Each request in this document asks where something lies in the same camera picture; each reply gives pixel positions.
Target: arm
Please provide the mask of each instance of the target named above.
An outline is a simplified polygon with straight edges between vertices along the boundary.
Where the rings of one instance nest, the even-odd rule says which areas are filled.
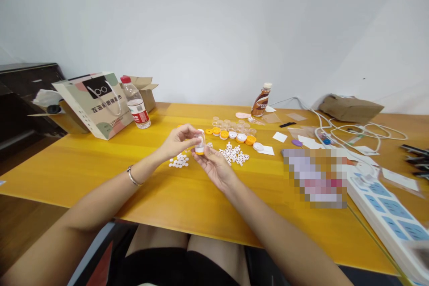
[[[144,183],[161,163],[198,144],[197,133],[191,125],[174,129],[156,152],[132,166],[133,178]],[[125,171],[95,188],[44,233],[1,282],[4,285],[66,285],[97,233],[138,188]]]
[[[243,184],[218,151],[192,153],[293,285],[352,285],[319,246]]]

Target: silver bracelet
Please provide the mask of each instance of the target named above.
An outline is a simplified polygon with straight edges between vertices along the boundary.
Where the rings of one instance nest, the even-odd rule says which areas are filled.
[[[131,175],[131,165],[126,170],[128,172],[128,175],[130,176],[130,180],[136,185],[141,186],[143,183],[138,183],[136,180],[134,180],[133,176]]]

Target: purple object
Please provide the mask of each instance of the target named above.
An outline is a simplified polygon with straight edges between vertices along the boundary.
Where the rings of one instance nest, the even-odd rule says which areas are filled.
[[[303,146],[303,143],[301,141],[298,141],[298,140],[292,140],[292,144],[296,145],[296,146],[299,146],[299,147]]]

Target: power strip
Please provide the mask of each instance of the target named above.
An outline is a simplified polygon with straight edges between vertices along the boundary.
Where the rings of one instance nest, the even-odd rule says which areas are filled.
[[[347,193],[405,275],[429,285],[429,269],[414,251],[416,244],[429,240],[426,229],[380,181],[364,178],[353,166],[348,179]]]

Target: red bottle cap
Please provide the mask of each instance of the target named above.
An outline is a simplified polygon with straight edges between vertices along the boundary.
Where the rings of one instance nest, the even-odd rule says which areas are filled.
[[[123,84],[128,84],[128,83],[131,83],[131,78],[129,77],[129,76],[122,76],[121,77],[121,82],[123,83]]]

